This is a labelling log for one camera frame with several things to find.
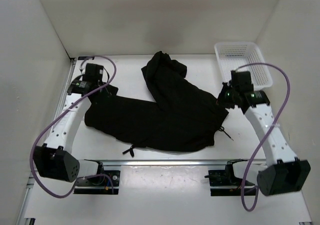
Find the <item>black trousers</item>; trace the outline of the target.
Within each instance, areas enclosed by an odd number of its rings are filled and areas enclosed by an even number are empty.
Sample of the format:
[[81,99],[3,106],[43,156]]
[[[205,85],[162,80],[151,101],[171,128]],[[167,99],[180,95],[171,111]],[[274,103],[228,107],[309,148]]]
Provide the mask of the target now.
[[187,67],[159,51],[141,71],[153,101],[119,96],[110,85],[89,97],[85,125],[129,143],[129,153],[192,153],[213,146],[228,111],[187,81]]

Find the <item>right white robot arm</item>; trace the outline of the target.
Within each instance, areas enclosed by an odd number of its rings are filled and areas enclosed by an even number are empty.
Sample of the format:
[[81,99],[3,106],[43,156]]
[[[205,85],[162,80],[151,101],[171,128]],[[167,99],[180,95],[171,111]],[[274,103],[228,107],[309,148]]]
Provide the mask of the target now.
[[266,159],[266,166],[249,165],[242,159],[232,162],[224,173],[226,182],[236,185],[245,178],[257,185],[264,196],[300,191],[311,166],[307,160],[300,160],[290,148],[275,124],[266,93],[254,90],[250,72],[231,71],[231,80],[222,84],[217,103],[226,109],[241,109],[262,143]]

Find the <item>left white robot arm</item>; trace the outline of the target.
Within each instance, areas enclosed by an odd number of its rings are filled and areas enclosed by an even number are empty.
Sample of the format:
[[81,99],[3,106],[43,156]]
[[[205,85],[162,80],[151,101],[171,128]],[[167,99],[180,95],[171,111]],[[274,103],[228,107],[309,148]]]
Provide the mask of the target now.
[[78,160],[72,156],[76,133],[91,106],[85,95],[103,85],[103,72],[102,65],[88,63],[85,73],[71,82],[62,109],[66,114],[54,125],[43,145],[34,150],[33,161],[41,177],[70,183],[87,177],[93,185],[103,183],[105,173],[98,161]]

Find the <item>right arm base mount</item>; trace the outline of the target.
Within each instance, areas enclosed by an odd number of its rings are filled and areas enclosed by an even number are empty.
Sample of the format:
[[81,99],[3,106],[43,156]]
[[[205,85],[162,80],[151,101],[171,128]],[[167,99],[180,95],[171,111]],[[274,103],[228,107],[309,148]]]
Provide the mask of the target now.
[[209,181],[211,197],[239,197],[242,179],[235,177],[233,167],[227,163],[224,168],[212,168],[204,176]]

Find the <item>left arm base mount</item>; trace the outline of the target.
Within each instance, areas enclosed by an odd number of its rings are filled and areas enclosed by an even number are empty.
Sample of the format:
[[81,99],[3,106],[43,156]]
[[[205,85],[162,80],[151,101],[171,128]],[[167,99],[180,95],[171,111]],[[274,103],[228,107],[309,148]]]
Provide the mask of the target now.
[[78,180],[73,193],[76,195],[118,195],[121,181],[120,166],[102,166],[98,168],[98,174],[106,174],[105,176]]

